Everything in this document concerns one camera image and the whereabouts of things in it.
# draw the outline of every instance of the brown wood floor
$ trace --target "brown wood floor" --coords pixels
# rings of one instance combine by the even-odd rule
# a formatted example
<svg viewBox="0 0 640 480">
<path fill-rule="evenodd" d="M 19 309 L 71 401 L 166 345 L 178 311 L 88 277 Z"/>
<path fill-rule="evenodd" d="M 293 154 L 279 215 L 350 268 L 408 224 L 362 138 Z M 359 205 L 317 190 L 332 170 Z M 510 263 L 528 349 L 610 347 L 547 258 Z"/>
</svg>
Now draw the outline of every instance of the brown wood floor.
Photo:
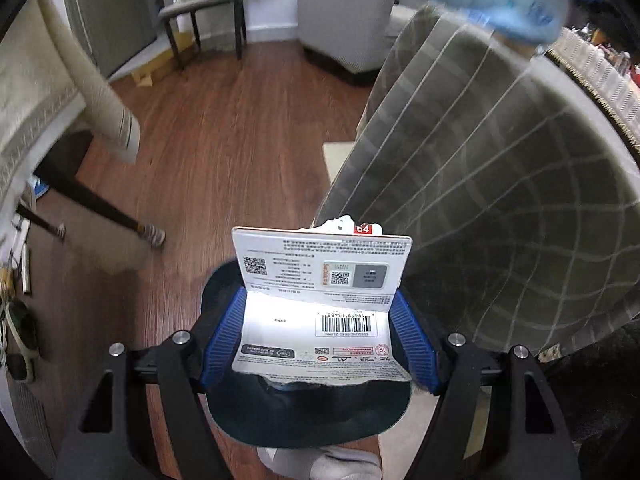
<svg viewBox="0 0 640 480">
<path fill-rule="evenodd" d="M 151 252 L 125 230 L 54 192 L 38 212 L 64 222 L 59 244 L 32 228 L 33 307 L 43 358 L 32 391 L 60 447 L 92 370 L 108 345 L 154 345 L 190 328 L 212 271 L 233 257 L 234 225 L 308 226 L 329 186 L 322 143 L 353 140 L 370 88 L 307 62 L 296 43 L 254 44 L 242 62 L 203 54 L 151 88 L 114 88 L 140 121 L 134 166 L 94 141 L 79 179 L 124 212 L 166 230 Z M 150 412 L 162 469 L 178 477 L 159 396 Z M 237 479 L 275 478 L 255 451 L 216 432 Z M 378 452 L 376 438 L 356 444 Z"/>
</svg>

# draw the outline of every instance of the qr code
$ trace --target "qr code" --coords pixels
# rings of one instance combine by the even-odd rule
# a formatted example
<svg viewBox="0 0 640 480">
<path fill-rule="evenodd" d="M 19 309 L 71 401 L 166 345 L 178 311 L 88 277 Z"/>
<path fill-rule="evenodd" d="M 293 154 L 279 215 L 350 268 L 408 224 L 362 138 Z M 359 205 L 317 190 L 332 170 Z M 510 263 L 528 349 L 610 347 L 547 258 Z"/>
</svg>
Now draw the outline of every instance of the qr code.
<svg viewBox="0 0 640 480">
<path fill-rule="evenodd" d="M 349 285 L 350 274 L 350 272 L 333 270 L 331 273 L 331 285 Z"/>
<path fill-rule="evenodd" d="M 245 256 L 244 268 L 249 274 L 267 275 L 267 265 L 264 258 L 249 258 L 248 256 Z"/>
</svg>

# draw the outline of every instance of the gray door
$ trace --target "gray door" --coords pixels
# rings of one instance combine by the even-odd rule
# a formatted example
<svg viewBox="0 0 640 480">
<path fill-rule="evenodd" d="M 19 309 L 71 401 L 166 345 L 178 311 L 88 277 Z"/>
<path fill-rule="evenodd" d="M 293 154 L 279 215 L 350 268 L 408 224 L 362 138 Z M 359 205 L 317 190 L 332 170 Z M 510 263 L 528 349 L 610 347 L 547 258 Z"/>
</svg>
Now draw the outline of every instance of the gray door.
<svg viewBox="0 0 640 480">
<path fill-rule="evenodd" d="M 146 0 L 72 0 L 72 27 L 103 75 L 115 72 L 156 38 Z"/>
</svg>

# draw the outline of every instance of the blue gripper pad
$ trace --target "blue gripper pad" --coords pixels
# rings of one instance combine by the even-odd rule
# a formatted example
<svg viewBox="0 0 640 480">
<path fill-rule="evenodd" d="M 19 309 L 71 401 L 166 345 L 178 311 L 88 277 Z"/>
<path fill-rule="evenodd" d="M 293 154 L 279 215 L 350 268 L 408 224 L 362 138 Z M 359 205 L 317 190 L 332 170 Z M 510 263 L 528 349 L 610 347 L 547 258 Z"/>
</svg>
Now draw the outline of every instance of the blue gripper pad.
<svg viewBox="0 0 640 480">
<path fill-rule="evenodd" d="M 436 392 L 440 387 L 436 352 L 399 290 L 391 303 L 389 318 L 402 343 L 412 377 L 420 386 Z"/>
<path fill-rule="evenodd" d="M 245 304 L 246 289 L 241 286 L 234 294 L 204 350 L 200 375 L 200 384 L 204 387 L 219 383 L 234 358 L 234 350 L 242 333 Z"/>
</svg>

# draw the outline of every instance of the metal bolt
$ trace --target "metal bolt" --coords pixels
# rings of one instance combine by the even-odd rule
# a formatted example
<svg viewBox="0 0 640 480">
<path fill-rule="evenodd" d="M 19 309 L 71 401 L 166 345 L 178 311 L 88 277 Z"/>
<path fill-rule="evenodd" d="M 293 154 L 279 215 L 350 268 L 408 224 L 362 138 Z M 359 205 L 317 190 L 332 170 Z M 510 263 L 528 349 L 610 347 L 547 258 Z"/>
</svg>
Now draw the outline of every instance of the metal bolt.
<svg viewBox="0 0 640 480">
<path fill-rule="evenodd" d="M 464 343 L 466 343 L 466 337 L 464 337 L 462 334 L 459 334 L 457 332 L 454 332 L 453 334 L 449 334 L 449 337 L 447 337 L 447 340 L 449 340 L 449 342 L 453 346 L 462 346 Z"/>
<path fill-rule="evenodd" d="M 122 343 L 114 343 L 109 347 L 109 354 L 116 357 L 124 353 L 124 345 Z"/>
<path fill-rule="evenodd" d="M 526 359 L 529 357 L 529 349 L 526 346 L 516 345 L 513 347 L 513 353 L 518 359 Z"/>
<path fill-rule="evenodd" d="M 184 345 L 191 339 L 191 334 L 186 330 L 178 330 L 171 339 L 177 345 Z"/>
</svg>

